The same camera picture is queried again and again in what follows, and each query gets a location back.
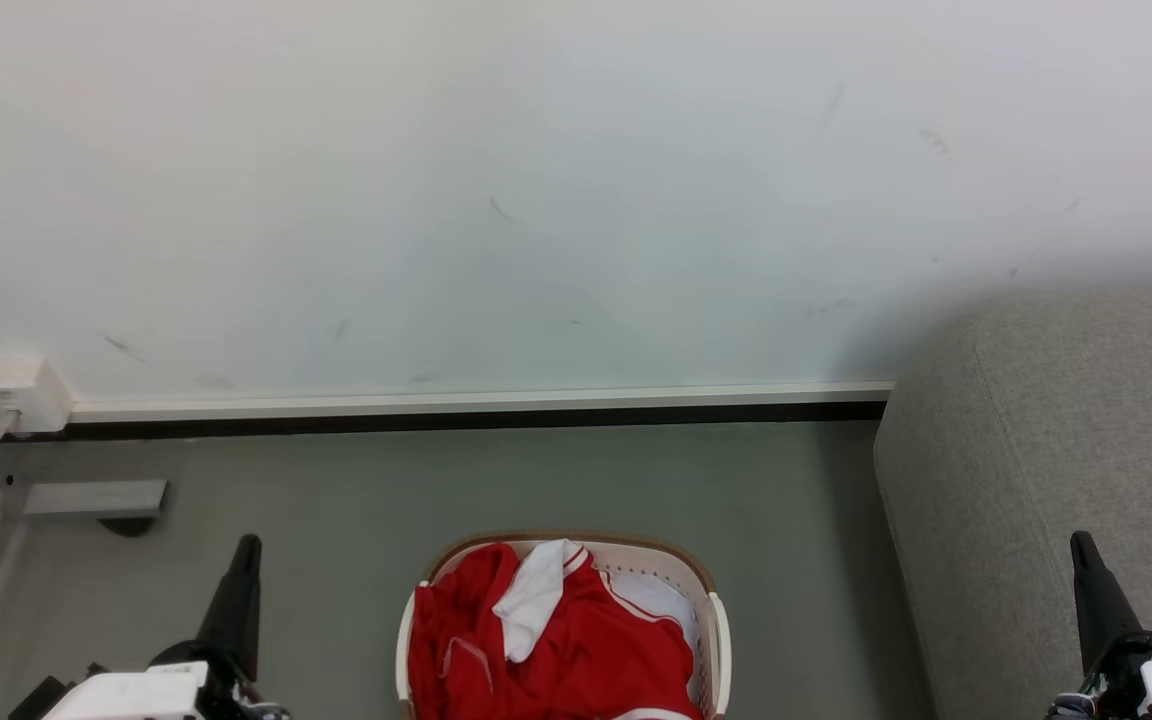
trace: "gray floor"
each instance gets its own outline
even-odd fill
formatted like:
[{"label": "gray floor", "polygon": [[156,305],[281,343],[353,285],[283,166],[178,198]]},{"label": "gray floor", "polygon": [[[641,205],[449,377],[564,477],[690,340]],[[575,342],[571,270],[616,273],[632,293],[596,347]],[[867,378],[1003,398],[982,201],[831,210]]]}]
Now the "gray floor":
[{"label": "gray floor", "polygon": [[590,528],[684,544],[732,616],[730,714],[931,719],[870,469],[876,425],[38,445],[43,480],[165,477],[150,536],[35,524],[0,607],[0,719],[46,675],[141,669],[197,629],[242,533],[265,541],[260,688],[300,720],[396,717],[394,634],[448,544]]}]

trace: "white outlet box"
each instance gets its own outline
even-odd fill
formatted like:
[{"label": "white outlet box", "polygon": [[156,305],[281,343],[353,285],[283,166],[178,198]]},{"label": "white outlet box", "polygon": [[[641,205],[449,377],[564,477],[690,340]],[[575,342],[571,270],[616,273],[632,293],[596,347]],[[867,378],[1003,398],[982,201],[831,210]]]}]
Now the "white outlet box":
[{"label": "white outlet box", "polygon": [[69,423],[73,397],[40,355],[0,355],[0,430],[20,412],[12,432],[51,433]]}]

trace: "cable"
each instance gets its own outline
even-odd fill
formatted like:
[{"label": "cable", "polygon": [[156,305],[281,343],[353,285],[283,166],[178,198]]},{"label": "cable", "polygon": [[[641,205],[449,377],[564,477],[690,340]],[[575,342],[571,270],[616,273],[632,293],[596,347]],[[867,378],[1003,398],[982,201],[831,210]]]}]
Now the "cable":
[{"label": "cable", "polygon": [[0,430],[0,442],[3,441],[3,437],[10,433],[20,424],[20,410],[8,410],[3,415],[3,429]]}]

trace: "red clothing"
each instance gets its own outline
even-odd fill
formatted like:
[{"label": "red clothing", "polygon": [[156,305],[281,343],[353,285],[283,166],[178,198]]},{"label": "red clothing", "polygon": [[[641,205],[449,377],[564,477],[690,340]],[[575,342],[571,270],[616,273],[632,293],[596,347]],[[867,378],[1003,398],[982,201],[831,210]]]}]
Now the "red clothing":
[{"label": "red clothing", "polygon": [[508,662],[492,607],[517,569],[511,547],[493,544],[416,589],[407,661],[420,720],[700,720],[680,626],[628,609],[588,553],[531,655]]}]

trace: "gray sofa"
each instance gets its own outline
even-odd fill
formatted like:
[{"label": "gray sofa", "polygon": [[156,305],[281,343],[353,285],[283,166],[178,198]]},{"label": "gray sofa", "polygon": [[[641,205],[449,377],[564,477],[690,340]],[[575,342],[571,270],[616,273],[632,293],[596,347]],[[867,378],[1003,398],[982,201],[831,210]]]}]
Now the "gray sofa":
[{"label": "gray sofa", "polygon": [[993,306],[899,379],[874,464],[941,720],[1078,684],[1069,537],[1152,629],[1152,291]]}]

